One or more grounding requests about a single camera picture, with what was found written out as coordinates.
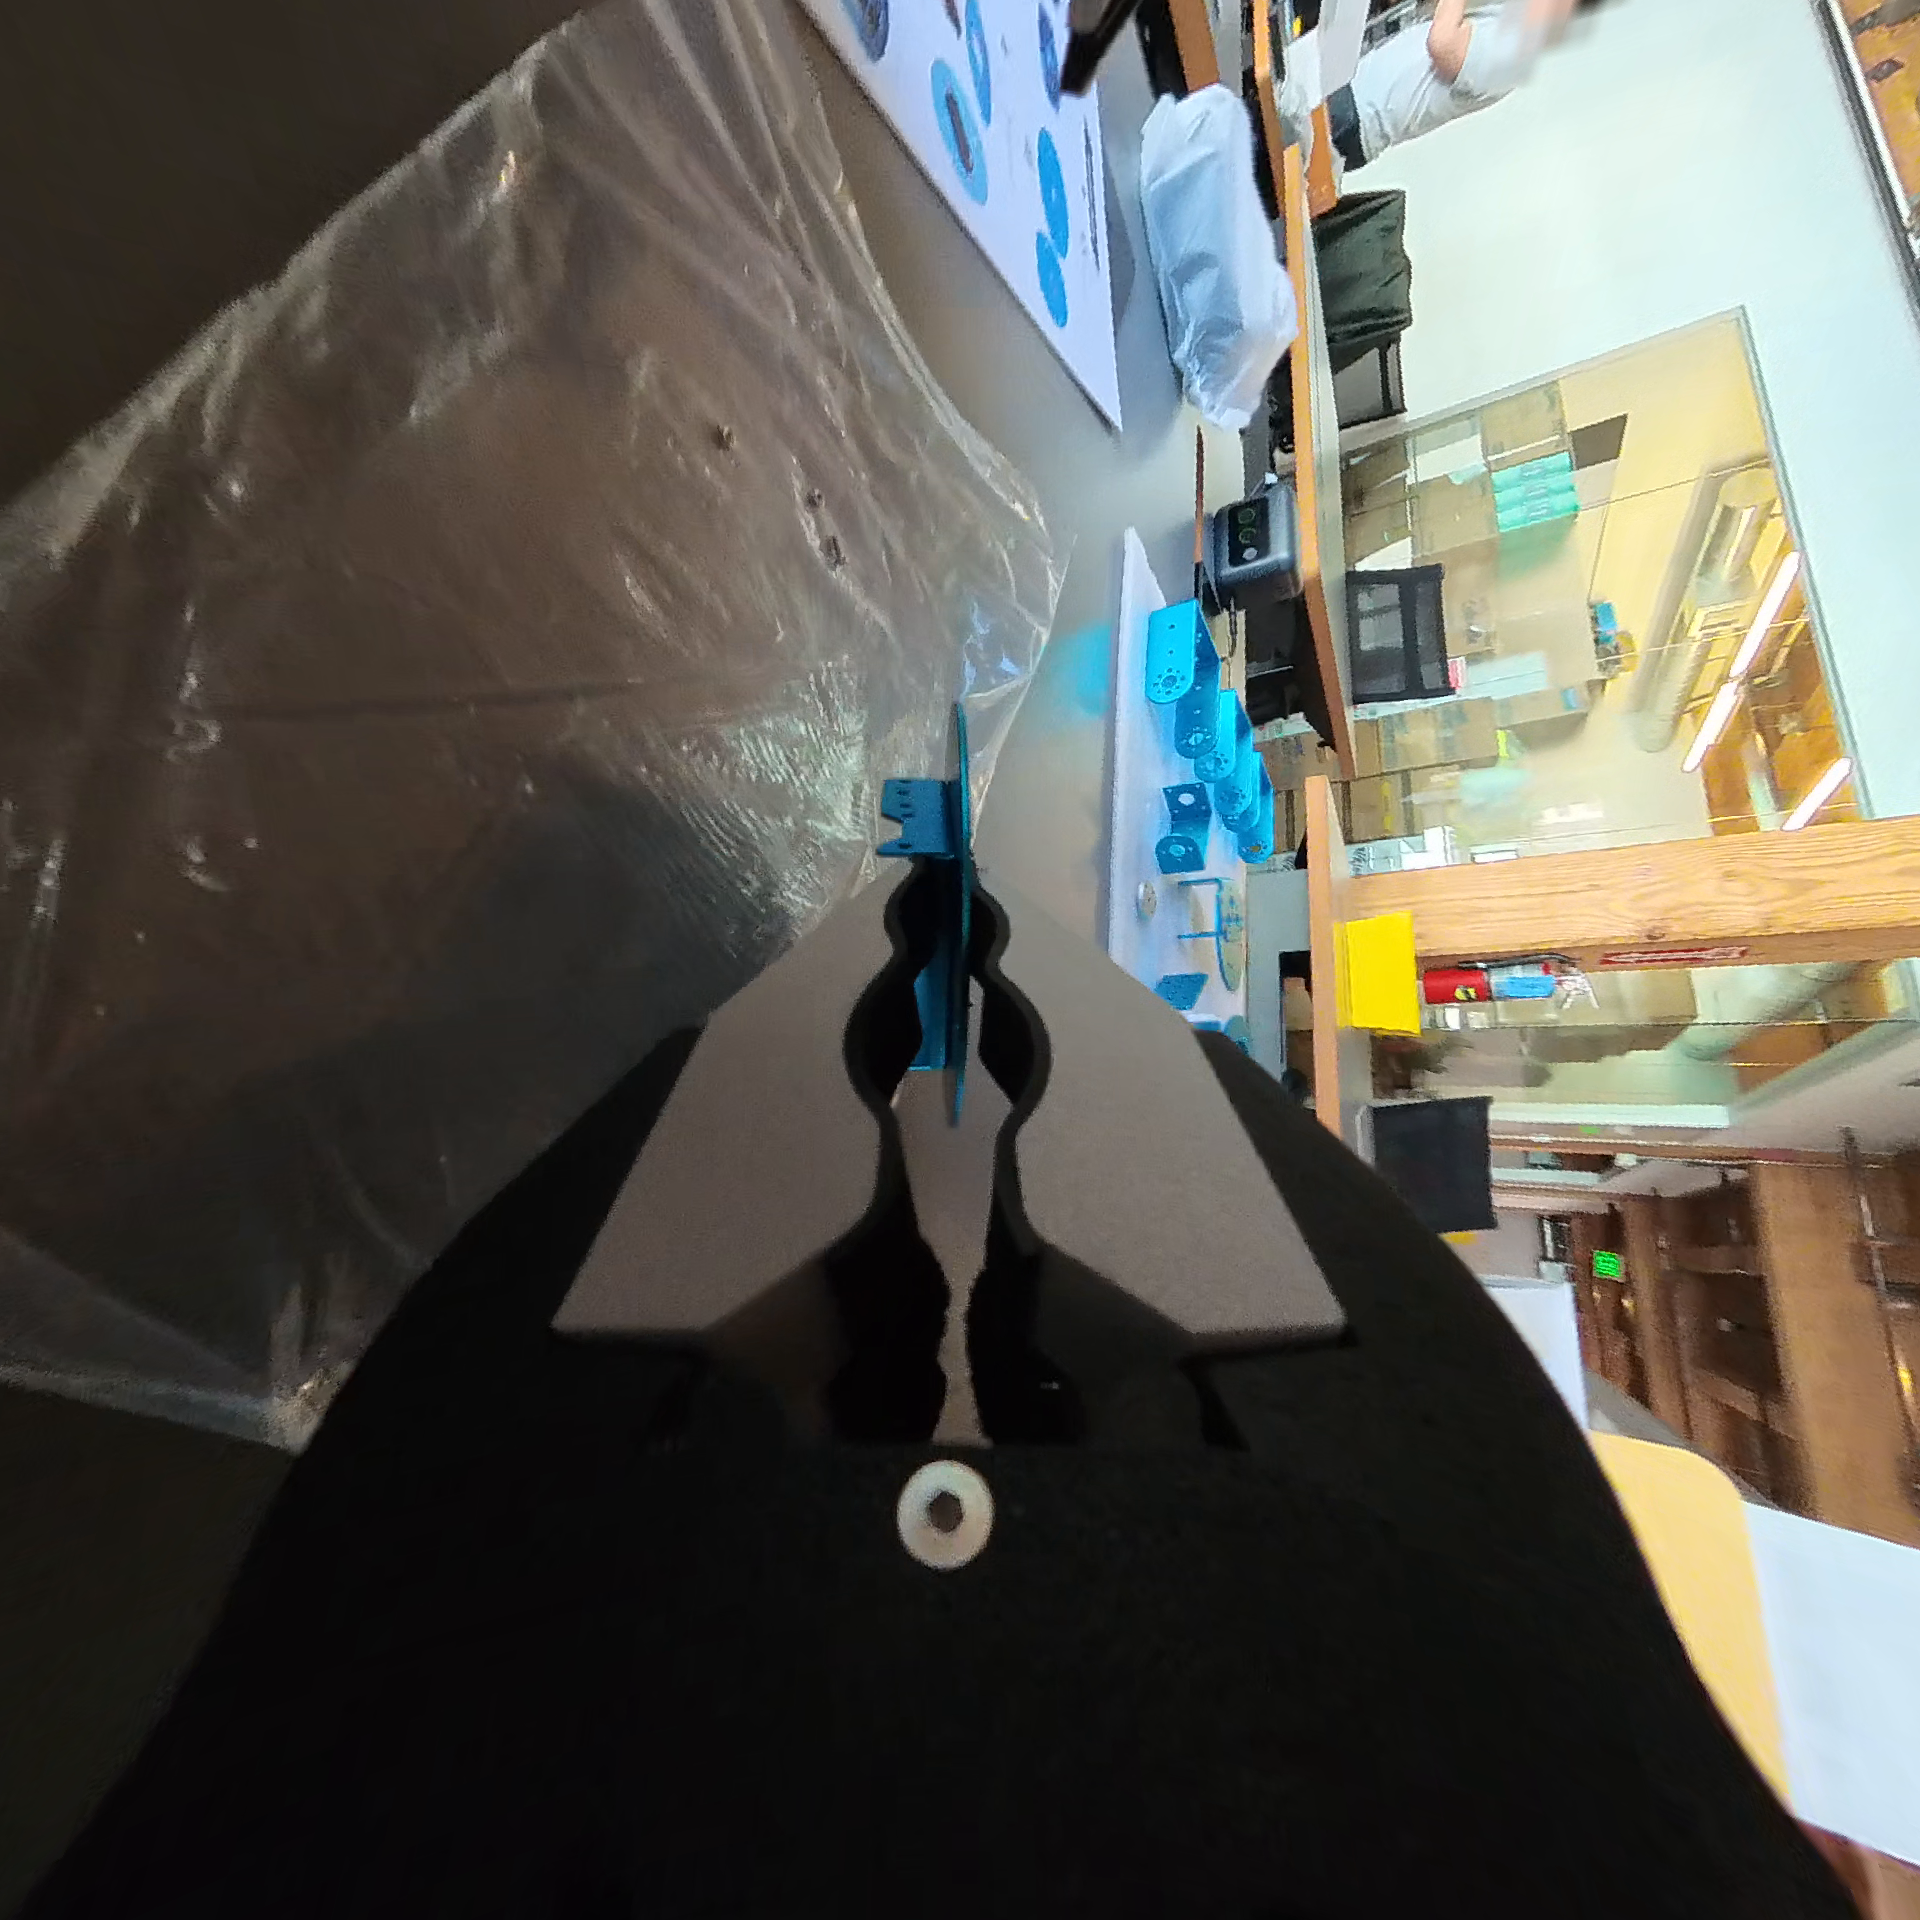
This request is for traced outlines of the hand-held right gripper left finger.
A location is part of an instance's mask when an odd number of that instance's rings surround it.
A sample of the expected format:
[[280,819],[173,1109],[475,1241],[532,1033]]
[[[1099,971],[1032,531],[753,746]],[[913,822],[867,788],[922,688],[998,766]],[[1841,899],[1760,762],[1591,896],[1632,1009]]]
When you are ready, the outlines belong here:
[[700,1027],[550,1327],[694,1358],[805,1434],[930,1440],[949,1287],[897,1094],[942,883],[884,875]]

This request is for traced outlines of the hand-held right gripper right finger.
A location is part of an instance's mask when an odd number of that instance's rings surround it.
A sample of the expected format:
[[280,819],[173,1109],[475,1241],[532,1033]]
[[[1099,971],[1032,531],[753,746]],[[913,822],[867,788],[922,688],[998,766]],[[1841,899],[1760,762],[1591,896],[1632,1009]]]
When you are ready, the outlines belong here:
[[995,1448],[1244,1448],[1217,1369],[1346,1311],[1195,1029],[1103,951],[978,892],[976,1062],[1004,1098],[963,1352]]

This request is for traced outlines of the blue round plate with bracket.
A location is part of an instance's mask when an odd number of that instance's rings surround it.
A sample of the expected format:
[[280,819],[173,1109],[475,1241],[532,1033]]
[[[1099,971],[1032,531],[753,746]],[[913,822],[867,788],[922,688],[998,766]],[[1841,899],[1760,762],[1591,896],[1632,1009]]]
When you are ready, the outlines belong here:
[[910,963],[918,1044],[908,1069],[938,1076],[945,1118],[965,1116],[976,1027],[985,1007],[990,899],[976,854],[974,753],[965,702],[949,708],[947,770],[882,783],[876,854],[903,867],[900,932]]

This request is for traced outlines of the orange-edged background desk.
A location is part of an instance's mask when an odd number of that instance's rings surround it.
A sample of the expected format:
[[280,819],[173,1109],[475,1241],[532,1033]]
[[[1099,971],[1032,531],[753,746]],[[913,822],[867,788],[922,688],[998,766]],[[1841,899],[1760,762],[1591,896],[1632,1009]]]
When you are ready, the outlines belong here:
[[1299,607],[1307,651],[1295,653],[1307,720],[1338,777],[1358,777],[1350,691],[1346,539],[1339,496],[1339,427],[1331,350],[1323,312],[1307,168],[1299,146],[1281,152],[1281,229],[1285,269],[1297,307],[1297,333],[1288,348],[1291,480],[1297,508]]
[[1351,906],[1351,865],[1329,777],[1309,776],[1303,782],[1302,817],[1307,852],[1311,1106],[1335,1140],[1365,1156],[1374,1036],[1351,1020],[1346,998],[1341,941]]

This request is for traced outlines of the crumpled white plastic bag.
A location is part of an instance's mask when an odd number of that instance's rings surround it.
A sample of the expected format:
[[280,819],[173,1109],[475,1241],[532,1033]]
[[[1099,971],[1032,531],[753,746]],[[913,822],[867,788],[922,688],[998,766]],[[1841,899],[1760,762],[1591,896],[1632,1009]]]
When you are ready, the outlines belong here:
[[1244,432],[1299,336],[1244,101],[1217,81],[1159,98],[1142,126],[1137,194],[1182,393],[1214,427]]

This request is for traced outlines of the teal plate on thin posts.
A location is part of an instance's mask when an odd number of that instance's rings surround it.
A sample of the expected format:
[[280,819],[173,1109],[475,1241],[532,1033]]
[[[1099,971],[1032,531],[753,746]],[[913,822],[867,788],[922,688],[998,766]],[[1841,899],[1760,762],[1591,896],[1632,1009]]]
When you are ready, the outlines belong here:
[[1231,875],[1183,875],[1177,881],[1183,922],[1175,938],[1211,957],[1211,976],[1239,995],[1245,973],[1244,883]]

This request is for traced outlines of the yellow bin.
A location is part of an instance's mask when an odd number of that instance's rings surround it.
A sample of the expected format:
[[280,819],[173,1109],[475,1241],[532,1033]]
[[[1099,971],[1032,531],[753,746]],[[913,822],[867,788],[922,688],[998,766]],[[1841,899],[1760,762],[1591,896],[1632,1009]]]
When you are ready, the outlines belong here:
[[1423,1027],[1423,985],[1414,916],[1406,909],[1335,922],[1333,1018],[1370,1036],[1414,1037]]

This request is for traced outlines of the instruction booklet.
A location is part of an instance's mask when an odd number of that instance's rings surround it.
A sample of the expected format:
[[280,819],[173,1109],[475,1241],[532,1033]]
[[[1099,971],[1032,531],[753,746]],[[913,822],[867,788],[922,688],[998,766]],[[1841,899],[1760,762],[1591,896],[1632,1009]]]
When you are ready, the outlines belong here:
[[1122,424],[1098,86],[1051,1],[803,1],[902,152],[1077,389]]

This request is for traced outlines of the red fire extinguisher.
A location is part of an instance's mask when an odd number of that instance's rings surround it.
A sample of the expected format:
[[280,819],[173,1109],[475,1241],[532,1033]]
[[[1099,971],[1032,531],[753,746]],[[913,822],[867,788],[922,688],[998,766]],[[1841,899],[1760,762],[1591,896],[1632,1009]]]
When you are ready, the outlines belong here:
[[1420,976],[1423,1005],[1544,1004],[1566,1009],[1591,1004],[1585,971],[1566,955],[1528,955],[1497,963],[1428,967]]

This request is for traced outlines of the black mesh chair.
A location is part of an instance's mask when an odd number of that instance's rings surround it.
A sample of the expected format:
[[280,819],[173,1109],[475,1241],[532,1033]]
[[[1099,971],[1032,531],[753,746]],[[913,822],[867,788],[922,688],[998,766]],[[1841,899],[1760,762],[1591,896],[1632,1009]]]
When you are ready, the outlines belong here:
[[1403,415],[1401,341],[1411,326],[1411,260],[1401,189],[1341,196],[1311,222],[1339,427]]

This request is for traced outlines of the white foam sheet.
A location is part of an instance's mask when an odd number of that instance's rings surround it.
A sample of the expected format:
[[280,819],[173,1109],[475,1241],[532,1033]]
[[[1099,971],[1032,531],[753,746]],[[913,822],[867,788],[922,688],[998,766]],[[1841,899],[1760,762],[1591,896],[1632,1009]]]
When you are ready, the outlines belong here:
[[[1115,620],[1111,625],[1111,708],[1108,720],[1108,867],[1101,944],[1120,971],[1154,992],[1161,973],[1203,971],[1210,984],[1188,1024],[1217,1029],[1223,1020],[1245,1016],[1251,1057],[1271,1071],[1283,1065],[1276,988],[1255,971],[1249,871],[1211,817],[1211,858],[1203,875],[1233,878],[1244,885],[1245,971],[1237,995],[1221,990],[1210,955],[1177,939],[1186,922],[1180,879],[1155,869],[1154,846],[1164,831],[1161,788],[1188,782],[1172,746],[1172,708],[1144,695],[1145,620],[1170,601],[1140,529],[1125,525],[1117,538]],[[1158,914],[1140,922],[1135,887],[1158,887]]]

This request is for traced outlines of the small grey power unit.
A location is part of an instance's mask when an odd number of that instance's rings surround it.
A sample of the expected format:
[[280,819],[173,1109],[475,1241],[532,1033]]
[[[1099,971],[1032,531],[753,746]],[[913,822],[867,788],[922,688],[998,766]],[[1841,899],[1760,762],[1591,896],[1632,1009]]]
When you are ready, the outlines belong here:
[[1257,491],[1210,509],[1203,581],[1215,611],[1251,611],[1302,594],[1302,536],[1291,480],[1270,476]]

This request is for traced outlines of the black mesh crate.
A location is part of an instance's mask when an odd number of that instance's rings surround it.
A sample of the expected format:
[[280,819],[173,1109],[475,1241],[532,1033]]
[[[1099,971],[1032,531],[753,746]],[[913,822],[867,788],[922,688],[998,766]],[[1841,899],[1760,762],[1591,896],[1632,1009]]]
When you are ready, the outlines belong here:
[[1348,677],[1354,705],[1452,697],[1443,580],[1440,563],[1348,571]]

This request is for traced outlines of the clear plastic bag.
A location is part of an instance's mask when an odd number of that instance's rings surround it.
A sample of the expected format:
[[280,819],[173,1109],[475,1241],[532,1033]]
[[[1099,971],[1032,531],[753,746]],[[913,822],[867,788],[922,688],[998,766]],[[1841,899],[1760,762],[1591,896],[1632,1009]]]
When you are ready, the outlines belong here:
[[957,702],[992,777],[1064,548],[768,5],[541,36],[3,508],[3,1384],[300,1450]]

